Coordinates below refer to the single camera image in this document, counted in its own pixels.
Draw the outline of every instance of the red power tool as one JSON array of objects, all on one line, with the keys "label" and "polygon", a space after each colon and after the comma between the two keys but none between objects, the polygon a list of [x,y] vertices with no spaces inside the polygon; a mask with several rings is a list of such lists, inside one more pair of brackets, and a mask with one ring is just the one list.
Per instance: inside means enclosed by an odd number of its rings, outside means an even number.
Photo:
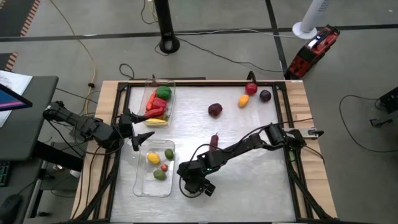
[{"label": "red power tool", "polygon": [[325,56],[325,53],[336,42],[339,35],[340,31],[336,27],[326,25],[312,40],[308,41],[300,49],[287,69],[286,75],[291,78],[303,77],[313,65]]}]

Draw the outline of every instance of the black pole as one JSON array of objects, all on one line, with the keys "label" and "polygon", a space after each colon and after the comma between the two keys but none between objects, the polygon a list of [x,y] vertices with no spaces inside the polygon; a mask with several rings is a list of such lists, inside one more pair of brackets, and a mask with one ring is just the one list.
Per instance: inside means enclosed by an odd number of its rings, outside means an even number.
[{"label": "black pole", "polygon": [[83,159],[54,149],[52,146],[48,146],[40,141],[36,143],[33,156],[78,172],[83,167]]},{"label": "black pole", "polygon": [[160,28],[159,48],[163,53],[174,53],[179,50],[180,41],[174,35],[169,0],[154,0],[154,3]]}]

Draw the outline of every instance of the yellow mango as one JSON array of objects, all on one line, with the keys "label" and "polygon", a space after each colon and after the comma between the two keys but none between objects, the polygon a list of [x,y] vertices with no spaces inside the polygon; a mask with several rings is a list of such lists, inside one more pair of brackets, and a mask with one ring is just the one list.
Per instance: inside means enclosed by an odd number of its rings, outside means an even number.
[{"label": "yellow mango", "polygon": [[159,157],[159,155],[156,154],[156,153],[153,153],[153,152],[148,153],[147,159],[148,159],[149,162],[151,162],[151,163],[154,164],[154,165],[157,165],[157,164],[160,163],[160,157]]},{"label": "yellow mango", "polygon": [[247,105],[247,103],[249,103],[249,95],[242,95],[242,96],[239,98],[238,105],[239,105],[240,107],[244,107],[244,106]]}]

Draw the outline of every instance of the concrete floor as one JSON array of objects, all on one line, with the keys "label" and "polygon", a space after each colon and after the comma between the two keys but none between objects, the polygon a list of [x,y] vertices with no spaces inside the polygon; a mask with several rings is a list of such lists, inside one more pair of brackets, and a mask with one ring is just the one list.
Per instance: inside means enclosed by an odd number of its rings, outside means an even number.
[{"label": "concrete floor", "polygon": [[[116,34],[155,32],[139,15],[142,1],[128,0],[54,0],[77,34]],[[291,27],[301,20],[311,1],[273,0],[278,27]],[[263,0],[170,0],[175,30],[270,28]],[[397,24],[395,0],[330,1],[325,19],[318,21],[339,26]],[[145,11],[145,17],[151,16]],[[71,35],[67,24],[49,0],[40,3],[28,36]],[[274,38],[262,34],[218,34],[185,36],[194,44],[262,68],[280,69]],[[378,154],[361,149],[349,138],[338,112],[340,99],[347,94],[377,98],[398,83],[397,29],[345,30],[327,55],[303,79],[315,125],[325,130],[320,138],[322,154],[336,211],[342,220],[372,223],[396,223],[398,213],[398,153]],[[120,63],[128,63],[136,78],[207,77],[208,79],[245,78],[249,69],[216,58],[182,43],[173,55],[163,57],[153,48],[158,37],[84,40],[98,65],[97,90],[103,80],[124,80]],[[289,64],[305,42],[282,38]],[[59,88],[79,95],[87,92],[93,69],[90,58],[74,40],[46,42],[3,42],[0,52],[18,52],[14,72],[33,76],[57,75]],[[281,73],[254,70],[263,79],[283,79]],[[55,100],[63,100],[68,109],[79,112],[83,100],[57,91]],[[381,129],[369,125],[369,119],[383,114],[372,101],[347,99],[343,114],[355,138],[372,149],[398,149],[396,126]],[[40,139],[46,141],[52,130],[45,124]],[[56,134],[53,139],[62,140]],[[64,221],[70,215],[73,200],[46,194],[40,210],[52,212],[51,218],[35,218],[26,223]]]}]

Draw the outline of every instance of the computer monitor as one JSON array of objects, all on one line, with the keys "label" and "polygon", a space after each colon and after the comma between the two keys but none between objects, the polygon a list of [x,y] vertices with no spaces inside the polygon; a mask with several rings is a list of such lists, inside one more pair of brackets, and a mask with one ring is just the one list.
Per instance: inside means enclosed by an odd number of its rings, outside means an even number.
[{"label": "computer monitor", "polygon": [[0,111],[32,107],[32,102],[0,84]]}]

